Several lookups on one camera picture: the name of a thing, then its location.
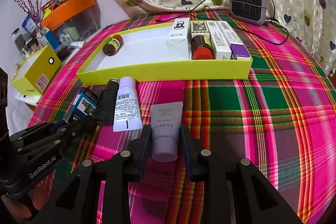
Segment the blue product box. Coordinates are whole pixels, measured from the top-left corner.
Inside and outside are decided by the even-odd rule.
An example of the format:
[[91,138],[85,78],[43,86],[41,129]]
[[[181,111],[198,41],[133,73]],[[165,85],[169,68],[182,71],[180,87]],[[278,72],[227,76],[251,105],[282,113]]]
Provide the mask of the blue product box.
[[29,15],[26,16],[25,20],[23,21],[21,27],[27,32],[32,33],[35,30],[36,23],[32,20]]
[[41,43],[46,46],[47,44],[50,44],[50,46],[56,50],[58,46],[60,45],[59,41],[54,37],[52,31],[48,30],[47,28],[43,28],[41,30],[41,33],[43,36],[40,38]]
[[64,115],[63,120],[70,123],[86,115],[92,115],[92,112],[97,107],[97,102],[98,96],[88,87],[82,86],[70,109]]

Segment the portable heater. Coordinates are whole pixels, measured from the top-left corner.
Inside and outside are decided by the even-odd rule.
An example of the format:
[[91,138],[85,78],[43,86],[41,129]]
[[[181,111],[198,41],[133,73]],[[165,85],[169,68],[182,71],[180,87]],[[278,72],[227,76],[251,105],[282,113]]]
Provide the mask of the portable heater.
[[230,0],[230,15],[237,20],[261,26],[266,18],[267,0]]

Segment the purple product box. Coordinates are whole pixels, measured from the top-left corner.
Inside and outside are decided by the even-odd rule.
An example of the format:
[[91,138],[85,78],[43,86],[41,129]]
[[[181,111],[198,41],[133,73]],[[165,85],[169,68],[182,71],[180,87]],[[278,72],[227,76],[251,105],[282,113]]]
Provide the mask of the purple product box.
[[233,60],[250,60],[251,55],[246,49],[244,43],[226,21],[218,21],[218,26],[226,38],[232,51]]
[[233,60],[244,60],[244,59],[250,60],[251,59],[251,55],[244,45],[231,44],[230,49],[232,51],[231,58]]

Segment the tube cap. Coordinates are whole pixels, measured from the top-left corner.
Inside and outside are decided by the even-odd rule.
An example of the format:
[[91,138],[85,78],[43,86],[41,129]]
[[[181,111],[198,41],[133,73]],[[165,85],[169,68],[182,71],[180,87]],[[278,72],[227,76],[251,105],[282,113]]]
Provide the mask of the tube cap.
[[119,88],[122,86],[135,86],[135,80],[129,76],[122,77],[119,81]]
[[113,38],[117,39],[120,42],[120,44],[122,44],[124,42],[121,35],[116,34],[116,35],[113,36]]
[[153,140],[152,159],[160,162],[171,162],[177,159],[177,141],[162,137]]
[[199,47],[193,52],[193,60],[213,59],[211,50],[207,47]]

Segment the human hand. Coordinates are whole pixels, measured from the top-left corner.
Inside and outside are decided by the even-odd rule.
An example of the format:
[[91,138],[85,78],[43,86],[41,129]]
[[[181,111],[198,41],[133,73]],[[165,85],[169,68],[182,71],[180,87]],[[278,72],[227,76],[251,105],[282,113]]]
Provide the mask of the human hand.
[[[36,210],[41,210],[48,200],[45,190],[37,186],[31,191],[30,196]],[[17,223],[25,223],[25,219],[32,216],[28,207],[17,200],[12,200],[7,195],[3,195],[1,199]]]

